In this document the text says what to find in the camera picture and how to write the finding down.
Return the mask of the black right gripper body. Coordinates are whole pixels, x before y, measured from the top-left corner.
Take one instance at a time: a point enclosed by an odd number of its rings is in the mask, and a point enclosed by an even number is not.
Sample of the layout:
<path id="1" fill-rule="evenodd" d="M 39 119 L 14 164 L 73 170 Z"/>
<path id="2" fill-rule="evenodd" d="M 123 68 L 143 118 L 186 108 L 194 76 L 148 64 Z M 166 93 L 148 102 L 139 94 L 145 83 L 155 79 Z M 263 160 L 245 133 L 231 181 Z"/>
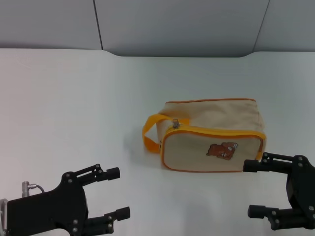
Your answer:
<path id="1" fill-rule="evenodd" d="M 296 155 L 287 176 L 286 191 L 293 209 L 302 212 L 310 221 L 315 220 L 315 168 L 307 157 Z"/>

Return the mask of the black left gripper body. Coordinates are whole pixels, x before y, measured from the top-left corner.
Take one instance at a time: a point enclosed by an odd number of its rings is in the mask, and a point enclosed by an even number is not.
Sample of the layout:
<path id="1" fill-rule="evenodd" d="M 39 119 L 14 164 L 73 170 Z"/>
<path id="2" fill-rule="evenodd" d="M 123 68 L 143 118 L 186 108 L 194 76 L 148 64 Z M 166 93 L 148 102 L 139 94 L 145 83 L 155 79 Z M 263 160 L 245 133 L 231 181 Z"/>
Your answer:
<path id="1" fill-rule="evenodd" d="M 7 232 L 10 236 L 32 236 L 63 229 L 80 236 L 87 217 L 83 186 L 74 172 L 68 172 L 51 191 L 9 201 Z"/>

